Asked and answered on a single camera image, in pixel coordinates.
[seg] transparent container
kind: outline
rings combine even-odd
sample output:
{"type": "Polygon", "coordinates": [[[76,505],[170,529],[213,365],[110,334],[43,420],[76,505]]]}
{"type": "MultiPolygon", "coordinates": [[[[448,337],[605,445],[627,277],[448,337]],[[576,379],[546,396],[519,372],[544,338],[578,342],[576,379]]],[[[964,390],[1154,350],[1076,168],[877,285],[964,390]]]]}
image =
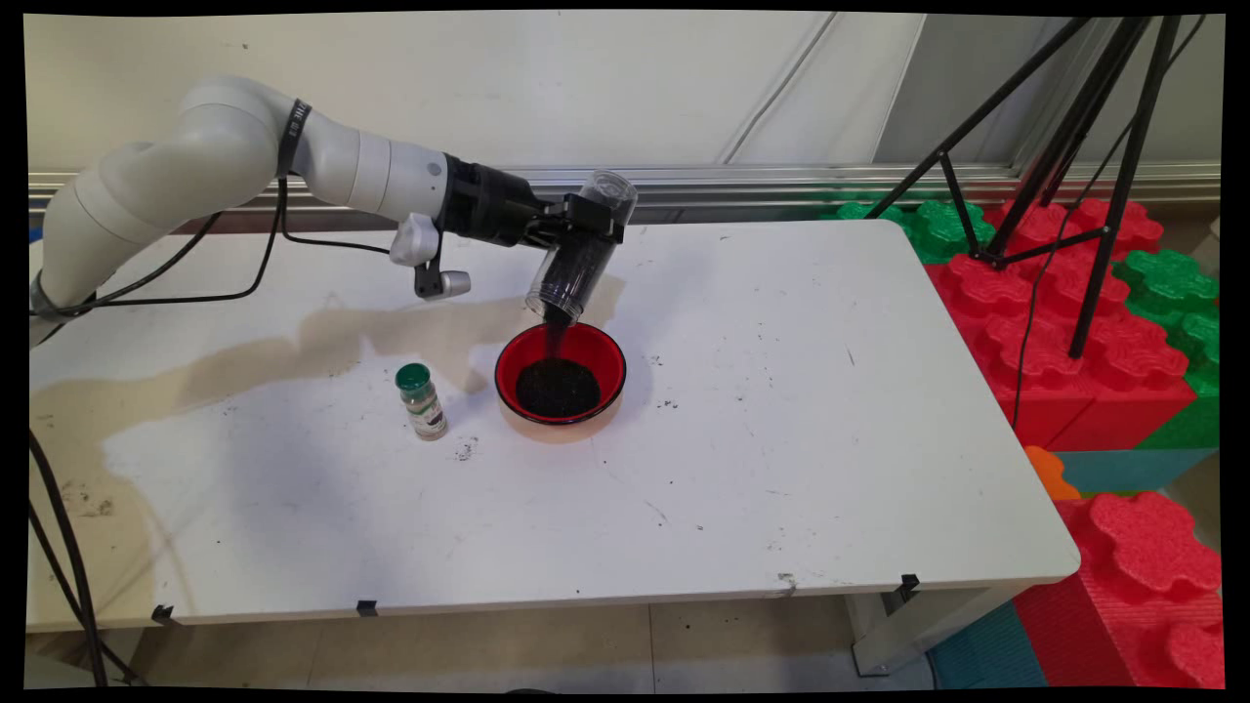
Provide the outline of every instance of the transparent container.
{"type": "MultiPolygon", "coordinates": [[[[578,195],[606,205],[612,211],[612,220],[621,226],[629,224],[638,205],[634,184],[612,171],[590,174],[578,195]]],[[[548,321],[562,311],[566,324],[576,323],[615,249],[616,243],[606,236],[555,243],[534,276],[525,304],[548,321]]]]}
{"type": "Polygon", "coordinates": [[[399,398],[408,409],[408,422],[421,439],[434,440],[448,433],[439,394],[425,364],[408,364],[395,374],[399,398]]]}

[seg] clear plastic cup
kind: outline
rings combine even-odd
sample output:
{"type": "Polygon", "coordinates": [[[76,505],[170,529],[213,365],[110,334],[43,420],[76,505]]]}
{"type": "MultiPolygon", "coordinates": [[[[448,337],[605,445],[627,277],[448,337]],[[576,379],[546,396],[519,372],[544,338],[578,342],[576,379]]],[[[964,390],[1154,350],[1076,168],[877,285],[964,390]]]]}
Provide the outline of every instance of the clear plastic cup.
{"type": "MultiPolygon", "coordinates": [[[[621,226],[629,224],[634,206],[638,205],[634,184],[612,171],[598,170],[590,174],[578,195],[608,206],[612,213],[612,221],[621,226]]],[[[568,318],[560,320],[562,324],[576,323],[590,303],[590,295],[615,249],[616,243],[608,236],[556,241],[542,259],[525,304],[549,323],[556,321],[552,318],[560,316],[560,313],[568,318]]]]}

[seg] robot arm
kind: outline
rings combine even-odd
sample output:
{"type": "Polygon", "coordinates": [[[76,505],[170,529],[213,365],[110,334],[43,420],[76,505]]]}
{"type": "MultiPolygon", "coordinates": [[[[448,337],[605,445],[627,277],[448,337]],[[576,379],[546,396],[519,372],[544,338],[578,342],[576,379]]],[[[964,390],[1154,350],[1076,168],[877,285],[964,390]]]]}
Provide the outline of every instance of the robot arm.
{"type": "MultiPolygon", "coordinates": [[[[44,269],[32,286],[35,309],[44,314],[31,316],[30,346],[64,321],[49,309],[82,303],[156,239],[191,219],[241,205],[275,175],[285,175],[279,151],[289,130],[298,138],[289,168],[315,196],[408,221],[409,229],[415,215],[432,225],[426,234],[435,231],[436,241],[442,231],[454,231],[504,246],[551,248],[575,230],[620,240],[620,228],[604,225],[606,209],[595,210],[600,205],[594,201],[566,196],[562,204],[545,203],[518,176],[360,131],[316,111],[299,115],[295,106],[292,98],[245,78],[206,80],[182,100],[166,141],[128,144],[58,191],[44,219],[44,269]],[[301,134],[294,129],[296,116],[302,118],[301,134]],[[570,208],[570,198],[580,208],[570,208]],[[579,211],[581,221],[575,221],[579,211]]],[[[418,293],[438,298],[449,284],[436,268],[439,246],[431,251],[426,238],[418,250],[424,251],[419,259],[432,255],[435,263],[425,284],[424,269],[418,269],[418,293]]],[[[421,261],[409,256],[404,263],[421,261]]],[[[468,279],[456,291],[466,289],[468,279]]]]}

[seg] black tripod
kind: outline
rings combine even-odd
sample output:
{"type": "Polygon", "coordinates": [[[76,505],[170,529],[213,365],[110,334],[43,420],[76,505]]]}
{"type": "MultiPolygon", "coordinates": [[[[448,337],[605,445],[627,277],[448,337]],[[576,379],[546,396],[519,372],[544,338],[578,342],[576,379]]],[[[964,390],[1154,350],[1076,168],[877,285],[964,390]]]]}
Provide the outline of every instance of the black tripod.
{"type": "Polygon", "coordinates": [[[1094,270],[1090,273],[1090,280],[1085,288],[1085,299],[1081,301],[1080,315],[1076,320],[1076,330],[1072,334],[1072,343],[1068,352],[1074,359],[1079,359],[1081,353],[1085,350],[1085,339],[1089,335],[1090,323],[1094,320],[1094,309],[1098,305],[1098,298],[1102,290],[1102,281],[1106,278],[1106,268],[1111,261],[1111,250],[1115,246],[1115,238],[1120,231],[1120,221],[1124,218],[1124,209],[1129,203],[1129,188],[1132,185],[1132,179],[1138,171],[1138,161],[1141,158],[1141,146],[1146,140],[1146,129],[1150,126],[1150,118],[1155,109],[1155,101],[1159,98],[1159,86],[1162,84],[1164,74],[1168,71],[1168,66],[1170,65],[1172,44],[1176,40],[1176,30],[1180,26],[1180,15],[1169,15],[1164,18],[1162,25],[1159,29],[1159,38],[1155,40],[1155,49],[1150,56],[1150,68],[1146,71],[1145,83],[1141,86],[1141,98],[1138,100],[1138,110],[1134,114],[1132,121],[1130,121],[1126,128],[1129,141],[1125,146],[1124,160],[1120,164],[1120,173],[1116,176],[1115,189],[1111,194],[1111,204],[1108,209],[1106,221],[1104,225],[1090,231],[1059,239],[1054,244],[1038,246],[1010,256],[1004,256],[1002,253],[1006,251],[1008,241],[1011,238],[1011,234],[1020,224],[1020,220],[1024,219],[1025,213],[1038,198],[1039,193],[1041,194],[1041,205],[1044,206],[1049,205],[1051,199],[1055,196],[1055,193],[1059,190],[1059,186],[1064,180],[1064,175],[1075,160],[1076,153],[1080,150],[1090,128],[1094,125],[1094,120],[1098,119],[1099,111],[1102,109],[1108,96],[1111,94],[1111,89],[1115,88],[1115,83],[1120,78],[1120,73],[1124,70],[1124,66],[1129,63],[1129,58],[1132,55],[1132,50],[1138,46],[1138,41],[1141,39],[1141,35],[1145,34],[1150,20],[1151,18],[1124,18],[1120,20],[1120,25],[1116,28],[1115,34],[1112,34],[1106,45],[1106,49],[1102,50],[1102,55],[1090,71],[1089,78],[1085,80],[1085,85],[1081,86],[1081,90],[1078,93],[1072,105],[1064,115],[1064,119],[1055,130],[1054,136],[1051,136],[1050,143],[1046,144],[1045,149],[1042,149],[1036,161],[1031,165],[1029,174],[1020,184],[1020,189],[1016,191],[1015,203],[1011,205],[1006,218],[1004,218],[1002,224],[999,225],[994,239],[988,246],[981,249],[976,241],[976,236],[972,234],[972,223],[968,215],[968,206],[964,204],[964,195],[960,193],[959,183],[955,179],[955,169],[951,166],[948,153],[952,146],[959,144],[959,141],[964,139],[968,133],[972,131],[972,129],[976,128],[976,125],[980,124],[986,115],[998,108],[1008,95],[1019,88],[1020,84],[1024,83],[1030,75],[1032,75],[1032,73],[1038,70],[1038,66],[1046,63],[1046,60],[1054,55],[1060,46],[1071,39],[1074,34],[1080,31],[1080,29],[1089,23],[1089,18],[1074,18],[1069,21],[1064,29],[1061,29],[1050,41],[1046,43],[1045,46],[1042,46],[1022,66],[1020,66],[1020,69],[1012,74],[1001,88],[994,91],[994,94],[990,95],[990,98],[980,108],[978,108],[976,111],[964,120],[964,123],[959,125],[955,131],[950,134],[950,136],[944,139],[931,154],[925,156],[924,160],[921,160],[920,164],[868,214],[869,219],[878,218],[885,211],[886,208],[906,193],[906,190],[911,188],[911,185],[915,184],[920,176],[929,173],[929,169],[931,169],[934,164],[940,163],[942,173],[946,175],[946,184],[949,185],[951,198],[955,201],[955,209],[959,213],[959,219],[964,225],[964,234],[968,238],[969,256],[974,259],[986,261],[996,269],[1004,269],[1015,261],[1040,256],[1055,249],[1062,249],[1065,246],[1098,239],[1099,248],[1094,259],[1094,270]]]}

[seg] white table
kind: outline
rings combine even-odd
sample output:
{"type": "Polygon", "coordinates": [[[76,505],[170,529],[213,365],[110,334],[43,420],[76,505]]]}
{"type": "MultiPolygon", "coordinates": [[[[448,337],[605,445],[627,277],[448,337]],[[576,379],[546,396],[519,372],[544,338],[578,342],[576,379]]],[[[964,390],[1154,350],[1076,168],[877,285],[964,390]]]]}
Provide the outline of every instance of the white table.
{"type": "MultiPolygon", "coordinates": [[[[142,293],[240,290],[262,245],[209,236],[142,293]]],[[[538,321],[521,298],[540,258],[449,236],[472,291],[422,303],[385,256],[279,239],[250,298],[96,310],[31,353],[30,423],[101,627],[158,605],[192,624],[875,594],[916,574],[888,618],[849,599],[880,673],[1078,568],[896,225],[630,228],[582,318],[625,352],[625,390],[571,428],[512,417],[492,382],[538,321]],[[392,385],[410,362],[432,369],[439,442],[392,385]]],[[[75,627],[30,544],[28,632],[75,627]]]]}

